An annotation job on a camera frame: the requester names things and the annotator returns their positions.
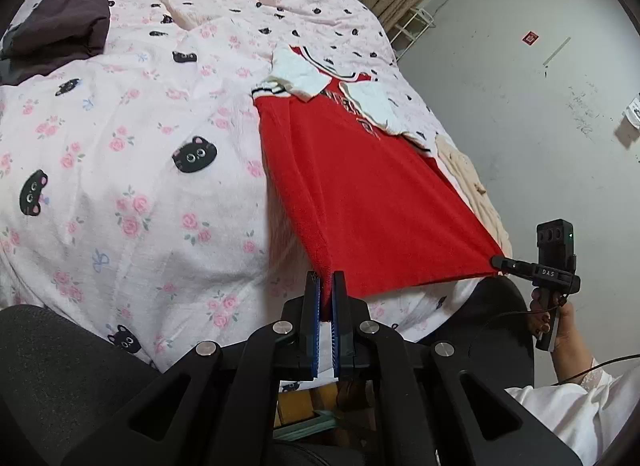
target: silver screw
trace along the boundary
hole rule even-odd
[[[364,334],[375,334],[380,330],[380,325],[372,320],[366,320],[360,324],[360,330]]]
[[[210,356],[216,352],[217,345],[213,341],[201,341],[196,345],[196,352],[200,356]]]
[[[280,320],[273,324],[273,331],[277,334],[289,334],[293,330],[293,325],[288,321]]]
[[[438,356],[442,356],[443,358],[448,358],[449,356],[453,356],[456,352],[455,348],[451,343],[447,343],[446,341],[441,341],[436,344],[436,354]]]

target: white wall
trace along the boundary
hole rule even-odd
[[[640,143],[626,149],[615,135],[640,92],[638,33],[616,0],[444,1],[422,4],[439,7],[436,28],[402,73],[474,161],[516,258],[536,260],[536,224],[574,224],[573,301],[597,359],[640,353]],[[522,42],[529,31],[533,46]],[[549,384],[550,359],[538,354],[536,383]]]

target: white bedsheet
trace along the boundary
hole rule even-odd
[[[39,1],[26,0],[14,24]],[[368,71],[402,120],[446,133],[356,0],[112,1],[103,55],[0,87],[0,305],[46,305],[103,338],[124,325],[136,356],[166,370],[198,341],[246,339],[303,292],[310,265],[267,184],[250,95],[277,43]],[[198,61],[177,64],[172,51]],[[72,78],[79,85],[55,96]],[[218,156],[180,173],[172,153],[194,135]],[[37,169],[49,182],[42,213],[27,217],[18,197]],[[417,340],[475,283],[388,293],[370,312]]]

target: black cable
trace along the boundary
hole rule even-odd
[[[574,380],[575,378],[579,378],[580,376],[584,376],[585,374],[588,374],[589,372],[592,372],[593,370],[601,369],[602,367],[606,367],[607,365],[610,365],[612,363],[618,363],[620,361],[626,361],[626,360],[635,360],[635,359],[638,359],[638,358],[640,358],[640,354],[631,354],[630,356],[624,356],[622,358],[616,358],[614,360],[605,361],[604,363],[601,363],[596,367],[591,367],[591,369],[585,370],[584,372],[580,372],[580,374],[575,374],[575,376],[571,376],[567,380],[564,380],[564,381],[561,381],[561,382],[557,382],[555,385],[552,385],[552,386],[564,385],[565,383],[569,383],[571,380]]]
[[[509,312],[502,312],[500,314],[497,314],[496,316],[491,318],[487,323],[485,323],[482,326],[482,328],[478,331],[478,334],[476,334],[476,336],[471,340],[471,344],[469,345],[469,350],[466,353],[466,355],[469,357],[469,359],[471,359],[471,348],[473,348],[474,343],[476,343],[476,340],[478,340],[478,338],[480,337],[480,335],[482,334],[484,329],[486,329],[489,325],[491,325],[497,319],[503,318],[505,316],[516,315],[516,314],[544,314],[545,312],[551,312],[551,311],[553,311],[555,309],[558,309],[559,307],[560,307],[559,305],[554,305],[553,307],[551,307],[549,309],[544,309],[544,310],[540,310],[540,311],[509,311]]]

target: gray cloth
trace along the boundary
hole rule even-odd
[[[19,84],[102,54],[110,18],[109,0],[42,0],[4,36],[0,84]]]

